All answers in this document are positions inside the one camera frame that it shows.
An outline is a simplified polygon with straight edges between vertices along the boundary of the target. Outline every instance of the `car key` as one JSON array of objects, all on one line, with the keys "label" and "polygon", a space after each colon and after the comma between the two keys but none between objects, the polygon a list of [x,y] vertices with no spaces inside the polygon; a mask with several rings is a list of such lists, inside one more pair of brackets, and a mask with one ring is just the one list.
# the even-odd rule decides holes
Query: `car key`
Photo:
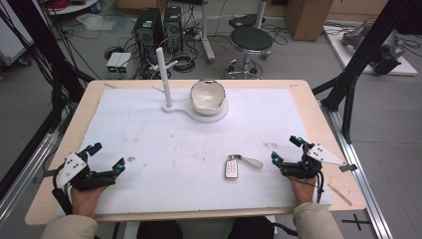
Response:
[{"label": "car key", "polygon": [[229,155],[226,161],[226,178],[236,179],[237,177],[238,177],[237,160],[232,155]]}]

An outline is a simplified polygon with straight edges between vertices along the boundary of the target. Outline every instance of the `robotic hand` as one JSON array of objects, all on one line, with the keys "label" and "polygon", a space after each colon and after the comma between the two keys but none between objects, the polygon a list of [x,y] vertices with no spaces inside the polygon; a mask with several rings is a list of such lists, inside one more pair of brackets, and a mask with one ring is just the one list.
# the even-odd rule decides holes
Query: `robotic hand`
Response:
[{"label": "robotic hand", "polygon": [[[87,146],[81,152],[71,153],[66,161],[56,169],[53,176],[54,189],[52,193],[67,215],[72,213],[72,204],[67,195],[69,184],[79,191],[110,186],[115,184],[115,180],[125,170],[124,159],[121,158],[110,171],[91,171],[88,166],[88,155],[93,156],[100,149],[102,149],[102,145],[98,142],[94,146]],[[56,179],[60,170],[63,172],[58,183]]]},{"label": "robotic hand", "polygon": [[[371,27],[371,24],[365,22],[353,31],[344,33],[341,39],[341,44],[344,46],[350,45],[354,50],[356,50]],[[395,67],[401,64],[397,61],[397,59],[401,57],[403,53],[404,42],[391,33],[378,50],[374,59],[372,59],[369,63],[369,66],[373,68],[376,74],[388,74]]]},{"label": "robotic hand", "polygon": [[292,163],[285,162],[276,152],[273,151],[271,154],[273,164],[280,169],[281,173],[285,177],[294,177],[298,179],[314,178],[317,177],[317,197],[316,202],[320,201],[321,194],[323,193],[323,174],[320,171],[322,169],[322,163],[312,157],[310,157],[310,150],[315,146],[313,143],[308,143],[301,137],[290,137],[292,142],[297,147],[302,147],[303,155],[302,160]]}]

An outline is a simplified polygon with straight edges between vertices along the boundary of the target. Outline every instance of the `human hand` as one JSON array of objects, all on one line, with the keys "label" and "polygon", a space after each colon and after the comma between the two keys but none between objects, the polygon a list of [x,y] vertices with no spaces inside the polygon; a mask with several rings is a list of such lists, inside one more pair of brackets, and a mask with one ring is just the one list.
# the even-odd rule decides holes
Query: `human hand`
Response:
[{"label": "human hand", "polygon": [[295,194],[298,205],[306,202],[313,202],[314,189],[317,182],[316,177],[304,179],[289,177],[289,181],[292,184],[293,193]]},{"label": "human hand", "polygon": [[105,186],[88,191],[78,191],[72,187],[72,214],[94,218],[97,202],[105,190]]}]

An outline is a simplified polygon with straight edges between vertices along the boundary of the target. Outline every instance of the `keychain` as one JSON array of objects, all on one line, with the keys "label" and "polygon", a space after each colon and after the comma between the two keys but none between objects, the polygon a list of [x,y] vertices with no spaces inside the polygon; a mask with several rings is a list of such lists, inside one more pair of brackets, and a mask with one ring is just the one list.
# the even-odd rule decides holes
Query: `keychain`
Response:
[{"label": "keychain", "polygon": [[238,177],[238,165],[237,159],[246,162],[248,165],[255,168],[261,169],[263,163],[257,159],[252,159],[249,157],[243,157],[240,154],[231,154],[227,157],[226,161],[226,178],[227,179],[236,179]]}]

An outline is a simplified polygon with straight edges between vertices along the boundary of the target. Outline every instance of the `chair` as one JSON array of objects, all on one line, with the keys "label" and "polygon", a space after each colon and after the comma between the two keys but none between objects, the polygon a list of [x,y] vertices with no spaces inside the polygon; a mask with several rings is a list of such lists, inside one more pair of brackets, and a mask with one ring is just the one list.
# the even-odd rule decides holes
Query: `chair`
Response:
[{"label": "chair", "polygon": [[261,55],[264,59],[270,55],[273,38],[266,32],[255,27],[239,27],[230,35],[233,48],[245,54],[243,59],[233,60],[227,66],[227,74],[232,79],[263,79],[262,67],[251,61],[251,55]]}]

